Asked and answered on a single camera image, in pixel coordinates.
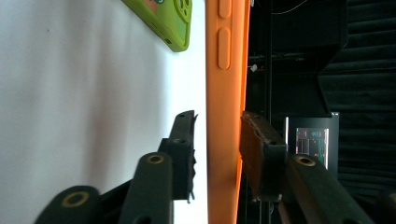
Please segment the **orange phone case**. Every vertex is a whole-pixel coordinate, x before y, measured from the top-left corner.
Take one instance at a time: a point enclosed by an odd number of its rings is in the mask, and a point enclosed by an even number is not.
[[[205,1],[209,224],[236,223],[250,0]]]

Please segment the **small screen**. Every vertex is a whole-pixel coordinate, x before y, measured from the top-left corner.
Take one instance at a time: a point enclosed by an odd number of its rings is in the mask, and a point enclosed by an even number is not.
[[[328,168],[329,129],[297,128],[296,154],[317,157]]]

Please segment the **white backdrop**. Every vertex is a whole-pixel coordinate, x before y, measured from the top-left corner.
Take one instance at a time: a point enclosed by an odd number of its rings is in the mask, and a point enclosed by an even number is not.
[[[205,6],[172,52],[121,0],[0,0],[0,223],[32,223],[60,191],[104,193],[194,109],[196,200],[206,223]]]

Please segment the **phone case button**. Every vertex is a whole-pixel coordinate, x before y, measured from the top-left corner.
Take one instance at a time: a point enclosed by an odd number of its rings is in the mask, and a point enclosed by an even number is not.
[[[231,31],[228,28],[221,28],[219,30],[219,58],[218,66],[221,69],[227,70],[230,67],[231,59]]]
[[[231,6],[233,1],[231,0],[219,0],[219,15],[223,19],[227,19],[231,16]]]

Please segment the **green phone case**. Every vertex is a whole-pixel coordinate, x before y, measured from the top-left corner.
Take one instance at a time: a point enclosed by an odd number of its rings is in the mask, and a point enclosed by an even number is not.
[[[174,52],[190,44],[192,0],[122,0]]]

